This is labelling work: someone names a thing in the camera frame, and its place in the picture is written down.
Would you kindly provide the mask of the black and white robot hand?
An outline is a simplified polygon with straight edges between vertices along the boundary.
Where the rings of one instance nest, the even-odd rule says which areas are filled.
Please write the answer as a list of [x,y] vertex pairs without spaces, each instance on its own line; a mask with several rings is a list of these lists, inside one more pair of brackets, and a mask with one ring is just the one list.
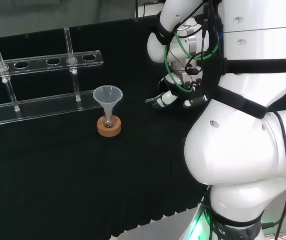
[[181,101],[186,109],[204,105],[208,98],[202,86],[203,72],[197,75],[187,74],[185,71],[186,60],[176,60],[168,63],[170,70],[159,81],[160,93],[145,100],[155,109],[163,109],[176,101]]

